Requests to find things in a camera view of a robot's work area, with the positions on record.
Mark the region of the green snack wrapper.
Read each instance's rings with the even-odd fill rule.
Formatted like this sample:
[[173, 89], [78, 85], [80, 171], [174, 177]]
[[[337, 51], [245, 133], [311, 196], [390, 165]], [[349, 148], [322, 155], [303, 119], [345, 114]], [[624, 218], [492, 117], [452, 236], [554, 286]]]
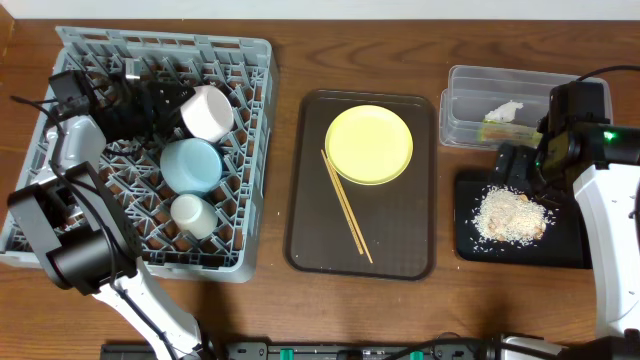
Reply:
[[477, 135], [481, 145], [498, 147], [503, 143], [536, 147], [542, 135], [533, 127], [511, 123], [482, 123]]

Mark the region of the white tissue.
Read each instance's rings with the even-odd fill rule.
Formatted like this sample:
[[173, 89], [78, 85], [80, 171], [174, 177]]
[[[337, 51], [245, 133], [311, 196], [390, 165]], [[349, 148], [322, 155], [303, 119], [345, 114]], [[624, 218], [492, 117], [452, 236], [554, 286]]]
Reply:
[[484, 120], [491, 123], [510, 123], [515, 120], [516, 112], [524, 107], [521, 102], [509, 101], [490, 111]]

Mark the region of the pile of rice waste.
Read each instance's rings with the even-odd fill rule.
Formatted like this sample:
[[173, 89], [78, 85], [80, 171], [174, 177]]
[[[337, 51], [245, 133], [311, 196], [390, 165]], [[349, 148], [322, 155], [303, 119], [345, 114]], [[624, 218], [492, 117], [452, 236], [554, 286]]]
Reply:
[[473, 225], [481, 243], [533, 246], [556, 224], [552, 210], [513, 187], [485, 186], [477, 200], [465, 223]]

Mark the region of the light blue bowl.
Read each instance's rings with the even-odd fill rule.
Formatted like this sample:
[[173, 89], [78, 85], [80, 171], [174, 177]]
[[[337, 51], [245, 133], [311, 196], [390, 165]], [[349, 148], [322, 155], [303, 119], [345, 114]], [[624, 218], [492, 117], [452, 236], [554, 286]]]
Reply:
[[202, 196], [222, 178], [218, 151], [207, 141], [190, 138], [172, 142], [161, 152], [160, 170], [167, 185], [177, 194]]

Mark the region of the small white cup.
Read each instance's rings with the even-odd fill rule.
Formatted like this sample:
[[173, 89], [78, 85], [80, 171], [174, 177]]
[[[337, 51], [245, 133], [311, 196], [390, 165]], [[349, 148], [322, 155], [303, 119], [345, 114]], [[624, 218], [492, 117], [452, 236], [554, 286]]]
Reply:
[[196, 239], [210, 236], [218, 221], [214, 207], [192, 194], [178, 196], [171, 204], [170, 215], [182, 232], [189, 232]]

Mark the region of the yellow plate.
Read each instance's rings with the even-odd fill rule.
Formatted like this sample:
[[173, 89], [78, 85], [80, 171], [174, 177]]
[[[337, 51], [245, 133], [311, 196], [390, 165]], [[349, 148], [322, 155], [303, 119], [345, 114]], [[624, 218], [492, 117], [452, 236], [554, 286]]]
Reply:
[[414, 150], [407, 123], [378, 105], [358, 105], [328, 127], [324, 152], [344, 179], [367, 186], [388, 183], [408, 167]]

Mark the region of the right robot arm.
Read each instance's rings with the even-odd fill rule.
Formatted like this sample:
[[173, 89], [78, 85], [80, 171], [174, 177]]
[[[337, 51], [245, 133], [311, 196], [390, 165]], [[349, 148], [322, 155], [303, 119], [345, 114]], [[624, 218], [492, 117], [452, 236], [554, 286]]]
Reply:
[[544, 130], [536, 159], [544, 184], [577, 201], [596, 285], [596, 337], [574, 346], [506, 336], [489, 359], [636, 359], [639, 356], [639, 131], [578, 122]]

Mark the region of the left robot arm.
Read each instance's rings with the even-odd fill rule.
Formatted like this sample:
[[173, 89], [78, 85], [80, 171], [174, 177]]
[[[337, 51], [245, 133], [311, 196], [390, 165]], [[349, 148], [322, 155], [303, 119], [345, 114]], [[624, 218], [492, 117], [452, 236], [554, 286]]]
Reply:
[[173, 125], [192, 87], [109, 75], [98, 86], [81, 71], [49, 79], [45, 163], [7, 206], [41, 268], [63, 290], [105, 303], [149, 343], [158, 359], [211, 359], [198, 321], [181, 309], [148, 271], [137, 228], [99, 176], [108, 144], [150, 137]]

